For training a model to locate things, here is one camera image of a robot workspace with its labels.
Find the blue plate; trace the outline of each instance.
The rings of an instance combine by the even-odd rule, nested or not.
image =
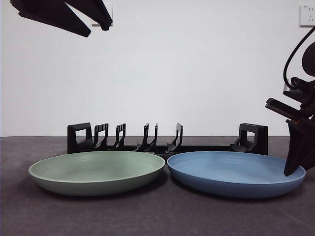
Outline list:
[[[233,198],[279,196],[298,187],[305,177],[301,166],[286,177],[284,159],[242,152],[187,152],[170,157],[167,164],[183,184]]]

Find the gray table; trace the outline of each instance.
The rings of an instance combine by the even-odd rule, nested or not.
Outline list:
[[[160,138],[169,142],[172,138]],[[184,144],[227,144],[235,137],[184,137]],[[105,197],[66,197],[28,176],[34,162],[66,153],[65,137],[1,138],[2,236],[315,235],[315,168],[295,191],[265,200],[203,194],[163,174],[147,186]],[[127,137],[126,144],[141,141]],[[286,157],[288,137],[269,154]]]

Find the black robotic claw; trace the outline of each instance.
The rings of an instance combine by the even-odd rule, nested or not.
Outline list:
[[[306,82],[297,77],[291,79],[286,77],[287,68],[294,54],[314,31],[315,27],[296,46],[283,72],[285,82],[283,94],[300,102],[300,110],[273,98],[269,98],[266,104],[266,108],[289,118],[286,121],[290,131],[289,153],[284,168],[286,176],[294,173],[299,166],[306,170],[315,166],[315,80]],[[308,75],[315,77],[315,42],[306,49],[302,66]]]
[[[109,30],[113,20],[102,0],[10,0],[19,15],[30,20],[55,26],[88,37],[91,30],[68,6],[76,8],[94,21],[102,30]]]

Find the plate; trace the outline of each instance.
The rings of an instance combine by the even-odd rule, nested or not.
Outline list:
[[[126,192],[155,179],[159,156],[133,151],[95,151],[48,158],[29,167],[35,182],[51,192],[97,196]]]
[[[170,157],[167,164],[172,175],[183,184],[233,198],[286,194],[297,188],[305,177],[301,166],[286,177],[284,159],[243,152],[187,152]]]

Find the black cable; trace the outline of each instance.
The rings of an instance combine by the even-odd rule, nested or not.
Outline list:
[[[293,56],[295,55],[295,53],[297,52],[297,50],[301,47],[301,45],[305,42],[305,40],[315,31],[315,27],[313,27],[305,36],[304,38],[299,42],[299,44],[295,47],[295,49],[293,50],[293,52],[291,53],[290,57],[288,58],[285,66],[284,66],[284,71],[283,71],[283,79],[284,79],[284,83],[290,88],[290,89],[297,89],[297,86],[293,86],[289,83],[287,76],[286,76],[286,71],[287,68],[289,67],[289,64],[293,58]]]

